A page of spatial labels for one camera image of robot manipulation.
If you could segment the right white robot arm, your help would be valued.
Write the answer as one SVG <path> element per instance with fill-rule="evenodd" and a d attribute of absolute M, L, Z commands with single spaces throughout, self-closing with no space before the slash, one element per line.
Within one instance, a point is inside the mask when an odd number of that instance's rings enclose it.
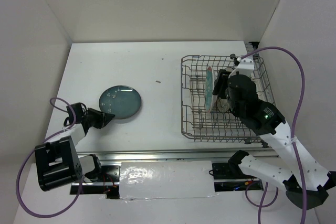
<path fill-rule="evenodd" d="M 291 136 L 285 117 L 273 104 L 259 99 L 251 78 L 222 69 L 214 82 L 213 95 L 227 100 L 230 113 L 272 147 L 288 166 L 276 167 L 239 150 L 228 161 L 233 177 L 254 176 L 273 184 L 299 208 L 312 209 L 325 202 L 327 191 L 335 187 L 335 172 L 321 166 Z"/>

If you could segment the aluminium mounting rail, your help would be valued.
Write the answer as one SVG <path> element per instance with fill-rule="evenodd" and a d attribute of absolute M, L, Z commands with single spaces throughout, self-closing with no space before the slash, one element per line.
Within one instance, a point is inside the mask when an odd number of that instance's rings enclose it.
<path fill-rule="evenodd" d="M 70 103 L 98 107 L 104 90 L 116 85 L 135 88 L 139 112 L 91 129 L 79 142 L 80 154 L 108 161 L 225 161 L 236 150 L 278 163 L 275 152 L 240 141 L 196 142 L 181 130 L 181 59 L 188 55 L 243 55 L 243 41 L 79 43 L 70 49 L 58 96 Z"/>

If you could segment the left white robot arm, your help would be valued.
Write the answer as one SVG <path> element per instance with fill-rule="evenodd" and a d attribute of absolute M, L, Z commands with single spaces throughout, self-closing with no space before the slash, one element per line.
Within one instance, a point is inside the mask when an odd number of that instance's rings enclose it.
<path fill-rule="evenodd" d="M 80 158 L 77 144 L 89 129 L 102 129 L 114 114 L 87 108 L 83 103 L 66 106 L 68 117 L 61 133 L 35 147 L 35 161 L 40 188 L 49 191 L 87 177 L 93 182 L 103 177 L 103 167 L 95 154 Z"/>

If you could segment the red teal floral plate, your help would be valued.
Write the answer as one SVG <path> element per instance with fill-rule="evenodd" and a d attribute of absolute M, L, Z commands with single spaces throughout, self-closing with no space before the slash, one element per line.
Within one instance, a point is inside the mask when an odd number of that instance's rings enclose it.
<path fill-rule="evenodd" d="M 208 66 L 206 69 L 206 78 L 204 85 L 204 97 L 205 97 L 205 110 L 210 113 L 214 107 L 217 100 L 217 96 L 213 95 L 213 90 L 215 87 L 215 71 L 212 66 Z"/>

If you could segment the dark teal plate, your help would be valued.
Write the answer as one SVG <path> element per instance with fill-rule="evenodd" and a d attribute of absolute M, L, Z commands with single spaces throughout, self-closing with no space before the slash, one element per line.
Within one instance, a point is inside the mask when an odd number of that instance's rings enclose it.
<path fill-rule="evenodd" d="M 142 104 L 141 96 L 132 87 L 113 86 L 106 89 L 99 98 L 102 112 L 114 114 L 115 119 L 128 119 L 134 116 Z"/>

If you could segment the patterned plate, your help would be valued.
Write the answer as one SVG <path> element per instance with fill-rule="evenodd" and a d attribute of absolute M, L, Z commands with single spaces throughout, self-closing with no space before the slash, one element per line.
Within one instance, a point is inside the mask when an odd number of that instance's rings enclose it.
<path fill-rule="evenodd" d="M 217 110 L 221 113 L 226 113 L 230 109 L 228 101 L 226 99 L 222 99 L 220 97 L 217 97 L 216 107 L 217 107 Z"/>

